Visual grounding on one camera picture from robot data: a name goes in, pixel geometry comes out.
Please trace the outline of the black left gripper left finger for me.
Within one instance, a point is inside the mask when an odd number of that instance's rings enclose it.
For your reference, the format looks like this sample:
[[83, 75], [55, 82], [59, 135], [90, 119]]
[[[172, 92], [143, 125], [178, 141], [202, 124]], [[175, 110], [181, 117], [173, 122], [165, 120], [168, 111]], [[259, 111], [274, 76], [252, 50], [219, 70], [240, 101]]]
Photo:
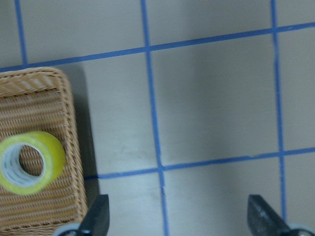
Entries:
[[98, 195], [78, 228], [78, 236], [106, 236], [110, 226], [109, 196]]

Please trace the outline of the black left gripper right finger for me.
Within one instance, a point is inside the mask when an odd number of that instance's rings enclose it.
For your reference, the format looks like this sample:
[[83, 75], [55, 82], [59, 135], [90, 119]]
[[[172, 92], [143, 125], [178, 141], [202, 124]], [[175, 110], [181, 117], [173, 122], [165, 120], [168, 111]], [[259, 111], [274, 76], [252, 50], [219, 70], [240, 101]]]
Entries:
[[252, 236], [288, 236], [291, 228], [260, 195], [249, 195], [247, 225]]

